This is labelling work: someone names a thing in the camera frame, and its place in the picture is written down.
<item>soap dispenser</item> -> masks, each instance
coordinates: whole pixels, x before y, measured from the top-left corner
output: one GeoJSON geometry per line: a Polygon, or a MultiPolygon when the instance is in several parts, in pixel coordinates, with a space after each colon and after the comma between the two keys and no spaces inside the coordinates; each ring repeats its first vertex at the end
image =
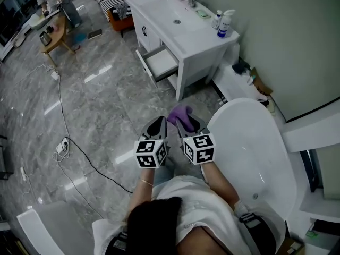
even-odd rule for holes
{"type": "Polygon", "coordinates": [[[217,36],[220,38],[225,38],[227,31],[230,27],[230,23],[232,22],[231,16],[235,13],[236,10],[228,10],[223,13],[223,17],[221,19],[221,24],[219,25],[219,29],[217,32],[217,36]]]}
{"type": "Polygon", "coordinates": [[[222,11],[217,11],[217,14],[215,15],[215,17],[213,18],[212,22],[211,22],[211,26],[214,29],[218,29],[219,28],[219,24],[221,23],[221,15],[222,15],[222,11]]]}

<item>black cable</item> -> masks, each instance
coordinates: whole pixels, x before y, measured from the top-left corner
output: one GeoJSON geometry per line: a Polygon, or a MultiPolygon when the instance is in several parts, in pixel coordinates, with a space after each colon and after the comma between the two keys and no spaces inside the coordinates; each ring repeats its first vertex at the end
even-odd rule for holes
{"type": "Polygon", "coordinates": [[[57,164],[58,164],[59,168],[63,171],[64,175],[65,175],[66,177],[68,177],[69,180],[72,182],[74,188],[75,188],[75,189],[78,191],[78,193],[84,198],[84,200],[86,201],[87,205],[89,205],[89,207],[90,207],[92,210],[94,210],[94,211],[97,213],[97,215],[99,215],[102,219],[104,219],[104,217],[101,216],[101,214],[100,214],[98,211],[96,211],[95,209],[93,209],[93,207],[90,205],[90,203],[87,201],[87,199],[86,199],[86,198],[83,196],[83,194],[77,189],[77,187],[75,186],[73,180],[65,173],[64,169],[61,167],[61,165],[59,164],[59,162],[57,162],[57,164]]]}
{"type": "Polygon", "coordinates": [[[108,180],[113,181],[115,184],[117,184],[120,188],[124,189],[126,192],[128,192],[128,193],[133,193],[133,192],[129,191],[128,189],[126,189],[124,186],[121,186],[118,182],[116,182],[116,181],[113,180],[112,178],[110,178],[110,177],[108,177],[108,176],[102,174],[100,171],[98,171],[98,169],[96,169],[96,168],[93,166],[92,162],[90,161],[90,159],[89,159],[89,157],[86,155],[86,153],[85,153],[83,150],[81,150],[81,148],[80,148],[80,147],[79,147],[79,146],[78,146],[71,138],[69,138],[69,137],[66,137],[66,138],[68,138],[70,141],[72,141],[72,142],[75,144],[76,147],[78,147],[78,149],[85,155],[85,157],[86,157],[86,159],[89,161],[90,165],[94,168],[94,170],[95,170],[98,174],[102,175],[103,177],[107,178],[108,180]]]}

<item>purple cloth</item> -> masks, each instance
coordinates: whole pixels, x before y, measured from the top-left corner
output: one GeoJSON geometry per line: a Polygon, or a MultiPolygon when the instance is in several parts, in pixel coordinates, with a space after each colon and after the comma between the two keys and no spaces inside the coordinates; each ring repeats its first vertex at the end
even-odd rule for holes
{"type": "Polygon", "coordinates": [[[186,131],[194,132],[195,128],[191,124],[188,114],[192,113],[192,108],[189,106],[178,105],[169,113],[167,121],[176,126],[176,118],[179,118],[186,131]]]}

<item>drawer handle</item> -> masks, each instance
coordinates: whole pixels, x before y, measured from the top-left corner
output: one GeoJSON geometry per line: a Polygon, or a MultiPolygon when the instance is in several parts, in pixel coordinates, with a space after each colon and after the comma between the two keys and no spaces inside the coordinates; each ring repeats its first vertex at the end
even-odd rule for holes
{"type": "Polygon", "coordinates": [[[145,27],[145,25],[143,25],[143,28],[142,28],[142,31],[143,31],[143,34],[145,37],[147,37],[147,28],[145,27]]]}

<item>open drawer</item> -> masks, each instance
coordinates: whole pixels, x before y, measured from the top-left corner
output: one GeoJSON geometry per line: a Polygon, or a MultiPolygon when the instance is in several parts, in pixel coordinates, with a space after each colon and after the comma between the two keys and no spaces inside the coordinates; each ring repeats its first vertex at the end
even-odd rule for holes
{"type": "Polygon", "coordinates": [[[179,70],[178,59],[165,45],[144,55],[141,55],[138,50],[136,53],[155,86],[157,82],[170,77],[179,70]]]}

